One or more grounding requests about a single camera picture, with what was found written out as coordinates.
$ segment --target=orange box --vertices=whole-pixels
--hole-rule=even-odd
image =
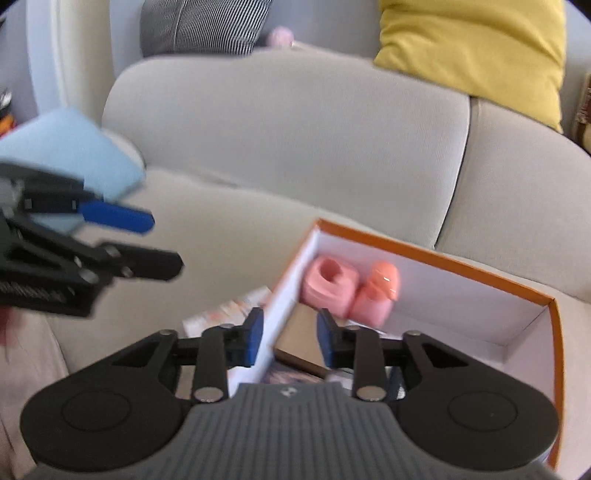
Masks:
[[[560,316],[554,298],[514,281],[414,245],[318,220],[273,289],[265,307],[264,334],[256,365],[229,376],[258,382],[273,360],[273,346],[299,300],[308,264],[332,255],[358,269],[363,281],[377,261],[400,272],[400,296],[382,330],[401,336],[420,330],[550,398],[564,417],[564,356]],[[550,453],[556,467],[560,433]]]

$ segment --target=pink object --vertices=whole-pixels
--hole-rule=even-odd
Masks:
[[[398,269],[391,263],[376,263],[353,302],[349,318],[371,328],[380,328],[392,312],[394,301],[398,300],[399,287]]]
[[[359,273],[333,257],[320,256],[309,266],[301,288],[303,303],[345,317],[359,284]]]
[[[293,32],[286,27],[275,27],[267,36],[269,47],[291,47],[294,42]]]

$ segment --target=logo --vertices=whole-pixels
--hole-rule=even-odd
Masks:
[[[28,299],[37,299],[45,301],[53,301],[58,303],[66,303],[66,296],[57,290],[46,290],[41,287],[31,287],[29,285],[21,285],[15,281],[0,281],[0,293],[5,295],[18,295]]]
[[[279,390],[279,393],[284,397],[291,398],[299,392],[297,388],[294,387],[284,387]]]

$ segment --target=light blue cloth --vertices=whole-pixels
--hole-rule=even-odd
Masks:
[[[72,109],[50,112],[3,137],[0,161],[84,179],[86,190],[110,202],[145,177],[143,169],[93,122]],[[78,215],[35,215],[35,220],[60,233],[71,233],[83,223]]]

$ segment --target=yellow pillow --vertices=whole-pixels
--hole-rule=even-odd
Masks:
[[[375,64],[489,99],[559,132],[563,0],[380,0]]]

